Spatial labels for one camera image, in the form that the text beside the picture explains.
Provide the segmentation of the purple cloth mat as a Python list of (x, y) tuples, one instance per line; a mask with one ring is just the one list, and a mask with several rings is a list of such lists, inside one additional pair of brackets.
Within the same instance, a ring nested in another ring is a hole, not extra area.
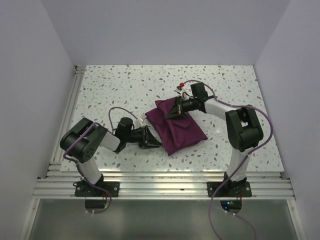
[(162, 147), (169, 156), (208, 139), (189, 114), (182, 119), (165, 119), (175, 99), (156, 100), (156, 108), (145, 113), (148, 122), (158, 133)]

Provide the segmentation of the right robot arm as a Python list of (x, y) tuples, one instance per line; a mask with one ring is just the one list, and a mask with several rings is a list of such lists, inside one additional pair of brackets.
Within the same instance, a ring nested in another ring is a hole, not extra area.
[(226, 123), (228, 142), (232, 146), (229, 167), (225, 172), (223, 192), (227, 196), (235, 196), (241, 185), (247, 180), (247, 169), (252, 151), (256, 150), (264, 138), (264, 133), (251, 105), (231, 105), (217, 99), (215, 93), (209, 95), (206, 88), (209, 86), (201, 81), (195, 81), (190, 86), (192, 95), (184, 90), (181, 83), (176, 92), (174, 105), (165, 115), (167, 120), (186, 118), (188, 112), (201, 111), (216, 116)]

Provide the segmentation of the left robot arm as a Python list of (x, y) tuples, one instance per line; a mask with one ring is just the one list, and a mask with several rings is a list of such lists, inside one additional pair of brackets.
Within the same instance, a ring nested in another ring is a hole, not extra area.
[(75, 163), (87, 182), (87, 192), (96, 197), (103, 193), (104, 184), (101, 182), (103, 175), (94, 161), (95, 152), (103, 147), (118, 154), (128, 143), (137, 144), (141, 149), (162, 146), (147, 126), (134, 129), (133, 120), (128, 117), (121, 118), (115, 132), (84, 117), (62, 137), (59, 146), (64, 150), (63, 158)]

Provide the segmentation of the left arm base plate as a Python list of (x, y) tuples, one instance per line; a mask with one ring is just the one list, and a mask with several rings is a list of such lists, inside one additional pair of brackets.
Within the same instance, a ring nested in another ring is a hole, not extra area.
[(81, 180), (73, 183), (75, 187), (75, 197), (106, 197), (116, 198), (119, 195), (120, 182), (118, 181), (100, 181), (95, 186)]

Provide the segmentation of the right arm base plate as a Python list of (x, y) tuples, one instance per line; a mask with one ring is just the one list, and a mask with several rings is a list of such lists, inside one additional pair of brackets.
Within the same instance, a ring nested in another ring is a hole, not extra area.
[(247, 181), (228, 182), (222, 185), (222, 181), (208, 181), (206, 183), (208, 196), (211, 198), (213, 195), (218, 198), (237, 198), (245, 197), (250, 198), (253, 196), (251, 185)]

